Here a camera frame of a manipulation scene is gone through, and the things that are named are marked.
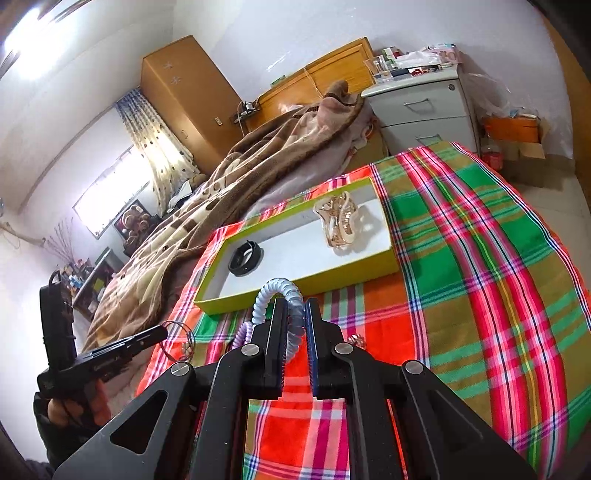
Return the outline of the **person's left hand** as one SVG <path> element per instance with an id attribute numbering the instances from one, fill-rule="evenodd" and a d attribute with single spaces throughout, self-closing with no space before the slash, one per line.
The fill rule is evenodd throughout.
<path id="1" fill-rule="evenodd" d="M 104 384 L 101 380 L 95 383 L 94 397 L 88 402 L 90 412 L 93 416 L 93 423 L 104 426 L 111 419 L 111 411 L 107 403 L 104 391 Z M 60 428 L 81 424 L 84 408 L 71 399 L 51 399 L 47 407 L 49 421 Z"/>

